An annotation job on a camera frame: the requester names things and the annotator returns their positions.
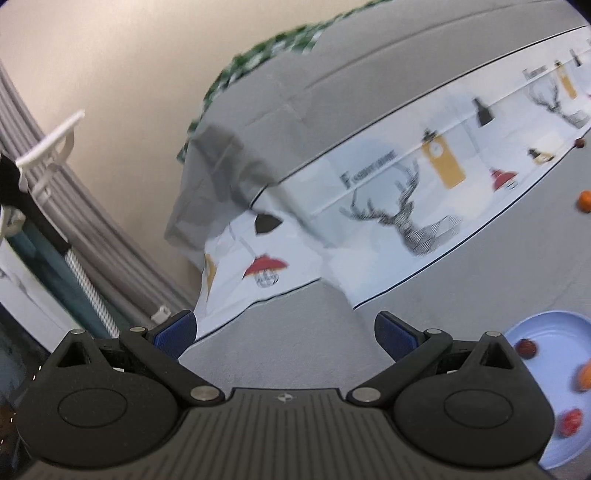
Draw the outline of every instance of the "beige wall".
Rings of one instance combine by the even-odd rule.
[[[9,0],[0,59],[45,131],[77,109],[70,165],[143,250],[186,286],[163,240],[201,99],[232,56],[359,0]]]

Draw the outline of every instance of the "orange ball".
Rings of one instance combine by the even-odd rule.
[[[581,367],[577,376],[577,382],[581,391],[586,392],[587,390],[591,390],[591,361]]]
[[[577,205],[582,212],[591,213],[591,192],[588,190],[582,192]]]

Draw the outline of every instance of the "blue gripper pad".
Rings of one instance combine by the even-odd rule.
[[[197,320],[190,310],[182,310],[148,332],[147,339],[169,357],[178,360],[197,336]]]
[[[380,312],[374,323],[375,339],[384,351],[398,362],[425,341],[422,332],[390,312]]]

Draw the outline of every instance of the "red fruit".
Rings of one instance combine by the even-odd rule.
[[[583,424],[583,412],[578,408],[568,411],[560,420],[560,434],[563,437],[571,437],[579,431]]]
[[[517,354],[526,360],[535,357],[538,353],[538,346],[535,344],[534,341],[528,338],[522,338],[517,345],[515,345],[515,350]]]

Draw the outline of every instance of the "teal fabric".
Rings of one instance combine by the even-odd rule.
[[[25,222],[22,231],[9,238],[8,242],[27,268],[79,325],[96,338],[109,337],[65,259],[33,224]],[[120,329],[131,326],[112,305],[105,305]]]

